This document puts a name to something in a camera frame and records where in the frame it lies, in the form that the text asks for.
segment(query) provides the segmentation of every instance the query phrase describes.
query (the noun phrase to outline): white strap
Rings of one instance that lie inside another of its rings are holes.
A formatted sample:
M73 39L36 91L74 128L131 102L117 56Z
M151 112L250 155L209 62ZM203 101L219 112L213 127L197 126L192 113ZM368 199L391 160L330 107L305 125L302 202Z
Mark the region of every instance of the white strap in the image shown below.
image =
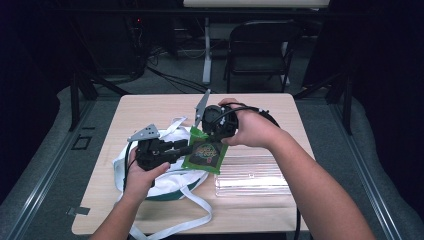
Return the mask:
M131 227L130 234L135 239L138 240L158 240L163 239L168 236L171 236L172 234L185 231L188 229L192 229L195 227L198 227L200 225L203 225L205 223L208 223L212 219L212 207L202 198L194 195L187 186L184 186L180 189L180 191L189 199L191 199L193 202L197 203L199 206L201 206L203 209L205 209L208 212L208 215L198 218L196 220L188 221L185 223L178 224L176 226L164 229L162 231L159 231L157 233L154 233L148 237L144 235L140 229L138 229L134 224Z

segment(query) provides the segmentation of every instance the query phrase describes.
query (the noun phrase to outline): hand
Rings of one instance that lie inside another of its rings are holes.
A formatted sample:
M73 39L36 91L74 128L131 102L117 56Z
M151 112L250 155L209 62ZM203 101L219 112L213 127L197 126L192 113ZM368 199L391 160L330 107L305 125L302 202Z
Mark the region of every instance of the hand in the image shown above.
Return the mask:
M234 98L225 98L218 105L222 106L228 103L238 103L238 101ZM230 106L231 108L240 107L237 104L231 104ZM273 135L282 131L268 119L252 110L240 110L236 111L236 114L239 121L238 131L233 137L222 139L224 144L268 149L273 141Z
M129 164L134 161L136 150L137 147L131 150ZM165 173L169 167L170 164L166 162L150 171L144 171L138 166L137 161L134 161L128 170L127 185L122 198L140 204L147 197L152 182Z

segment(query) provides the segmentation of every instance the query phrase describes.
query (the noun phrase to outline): person's right hand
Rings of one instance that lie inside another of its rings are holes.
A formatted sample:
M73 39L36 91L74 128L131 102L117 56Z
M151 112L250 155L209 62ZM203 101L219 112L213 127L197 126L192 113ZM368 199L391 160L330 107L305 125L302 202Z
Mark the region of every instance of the person's right hand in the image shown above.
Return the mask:
M234 98L225 98L218 103L222 106L229 103L238 103ZM237 104L231 104L231 108L240 107ZM273 141L273 136L282 130L275 126L268 119L252 110L236 111L239 121L239 128L236 134L230 138L222 139L222 143L230 146L246 145L248 147L263 147L269 149Z

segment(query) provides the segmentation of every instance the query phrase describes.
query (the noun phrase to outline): chair back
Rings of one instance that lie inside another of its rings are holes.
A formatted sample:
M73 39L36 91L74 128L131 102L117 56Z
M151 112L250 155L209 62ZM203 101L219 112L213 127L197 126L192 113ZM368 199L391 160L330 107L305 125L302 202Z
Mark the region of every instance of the chair back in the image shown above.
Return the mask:
M302 27L292 20L249 21L233 29L229 39L229 53L238 56L281 56L283 42L287 50L302 35Z

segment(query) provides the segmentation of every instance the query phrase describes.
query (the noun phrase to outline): black object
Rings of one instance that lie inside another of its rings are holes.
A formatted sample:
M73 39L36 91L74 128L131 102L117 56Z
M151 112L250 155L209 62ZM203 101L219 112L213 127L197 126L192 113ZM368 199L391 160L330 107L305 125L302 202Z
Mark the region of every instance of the black object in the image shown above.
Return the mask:
M229 106L211 105L206 107L202 118L203 132L210 136L212 142L232 137L238 128L238 119L235 112L230 112Z
M230 92L231 74L284 75L281 92L287 82L294 46L303 28L293 20L249 21L230 34L224 80Z
M162 163L175 163L178 158L190 154L191 146L188 146L188 140L178 140L175 142L165 142L158 138L138 141L135 160L138 166L149 171Z

